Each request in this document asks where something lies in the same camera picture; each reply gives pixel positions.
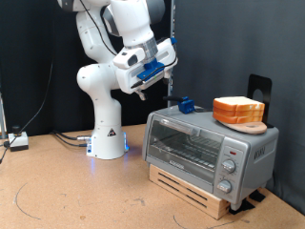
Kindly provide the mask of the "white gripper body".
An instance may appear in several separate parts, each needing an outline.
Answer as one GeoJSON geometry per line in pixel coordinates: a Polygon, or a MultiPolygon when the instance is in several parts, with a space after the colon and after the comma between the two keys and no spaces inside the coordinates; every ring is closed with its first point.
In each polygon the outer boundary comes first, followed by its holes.
{"type": "Polygon", "coordinates": [[[164,72],[177,64],[176,39],[159,43],[152,38],[146,43],[123,48],[114,58],[120,89],[127,94],[143,91],[164,77],[164,72]]]}

